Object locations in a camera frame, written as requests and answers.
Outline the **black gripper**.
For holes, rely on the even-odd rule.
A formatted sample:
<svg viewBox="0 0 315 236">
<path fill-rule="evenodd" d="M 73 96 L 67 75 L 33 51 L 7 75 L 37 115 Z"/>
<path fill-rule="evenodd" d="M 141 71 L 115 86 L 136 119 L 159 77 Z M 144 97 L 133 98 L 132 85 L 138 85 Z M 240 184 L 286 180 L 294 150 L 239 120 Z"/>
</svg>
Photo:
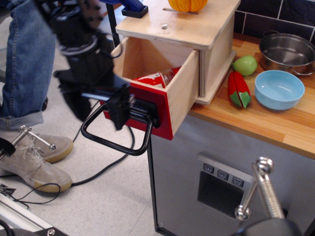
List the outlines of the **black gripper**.
<svg viewBox="0 0 315 236">
<path fill-rule="evenodd" d="M 90 99 L 105 102 L 117 130 L 121 130 L 129 120 L 135 97 L 129 91 L 130 83 L 113 71 L 107 72 L 92 85 L 85 77 L 82 77 L 83 82 L 79 82 L 71 70 L 55 71 L 54 76 L 60 82 L 59 88 L 67 105 L 81 121 L 87 119 L 92 111 Z"/>
</svg>

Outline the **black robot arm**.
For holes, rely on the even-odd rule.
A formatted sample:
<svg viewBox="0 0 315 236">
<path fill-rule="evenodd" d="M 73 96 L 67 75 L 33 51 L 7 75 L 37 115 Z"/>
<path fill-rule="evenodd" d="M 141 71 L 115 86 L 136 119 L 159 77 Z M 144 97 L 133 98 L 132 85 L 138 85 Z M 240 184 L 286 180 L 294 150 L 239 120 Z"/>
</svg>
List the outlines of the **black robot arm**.
<svg viewBox="0 0 315 236">
<path fill-rule="evenodd" d="M 75 116 L 84 121 L 91 112 L 88 95 L 106 102 L 115 128 L 130 118 L 129 83 L 114 74 L 111 43 L 98 26 L 99 4 L 95 0 L 37 0 L 35 5 L 56 35 L 68 70 L 56 71 L 60 91 Z"/>
</svg>

